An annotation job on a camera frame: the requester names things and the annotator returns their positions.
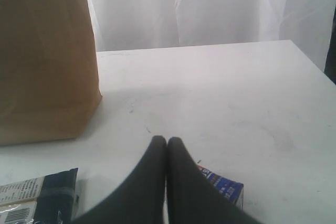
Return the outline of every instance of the barcode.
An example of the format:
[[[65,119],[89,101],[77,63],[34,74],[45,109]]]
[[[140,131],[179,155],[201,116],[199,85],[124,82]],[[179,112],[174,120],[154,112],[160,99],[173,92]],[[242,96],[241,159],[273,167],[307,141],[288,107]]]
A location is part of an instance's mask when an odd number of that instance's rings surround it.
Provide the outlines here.
[[[25,224],[29,216],[30,208],[10,211],[5,220],[5,224]]]

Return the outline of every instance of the blue package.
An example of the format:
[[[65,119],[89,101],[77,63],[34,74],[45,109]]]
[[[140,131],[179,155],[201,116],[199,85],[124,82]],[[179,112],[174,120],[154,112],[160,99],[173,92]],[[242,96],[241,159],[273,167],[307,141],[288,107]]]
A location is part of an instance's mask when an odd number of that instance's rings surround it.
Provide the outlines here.
[[[205,178],[232,204],[243,209],[244,184],[221,177],[210,170],[197,165]]]

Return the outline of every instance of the white table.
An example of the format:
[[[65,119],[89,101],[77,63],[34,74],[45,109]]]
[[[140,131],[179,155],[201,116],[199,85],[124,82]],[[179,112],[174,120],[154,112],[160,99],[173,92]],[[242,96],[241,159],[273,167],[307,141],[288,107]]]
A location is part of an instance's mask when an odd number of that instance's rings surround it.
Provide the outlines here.
[[[83,135],[0,147],[0,184],[79,167],[83,213],[151,137],[245,184],[264,223],[336,220],[336,87],[290,41],[98,53],[103,101]]]

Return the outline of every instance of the white backdrop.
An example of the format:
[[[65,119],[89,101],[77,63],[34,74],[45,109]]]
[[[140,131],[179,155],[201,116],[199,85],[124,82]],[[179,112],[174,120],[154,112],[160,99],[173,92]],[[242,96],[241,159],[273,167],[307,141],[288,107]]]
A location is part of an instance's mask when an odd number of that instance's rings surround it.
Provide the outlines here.
[[[89,0],[98,51],[291,39],[321,70],[336,0]]]

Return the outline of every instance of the curtain fold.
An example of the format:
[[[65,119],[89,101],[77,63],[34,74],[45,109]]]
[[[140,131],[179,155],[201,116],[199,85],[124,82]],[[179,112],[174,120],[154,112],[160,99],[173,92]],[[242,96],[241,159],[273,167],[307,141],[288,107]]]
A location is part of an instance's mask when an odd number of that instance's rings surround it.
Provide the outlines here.
[[[336,0],[89,0],[98,51],[291,39],[321,70]]]

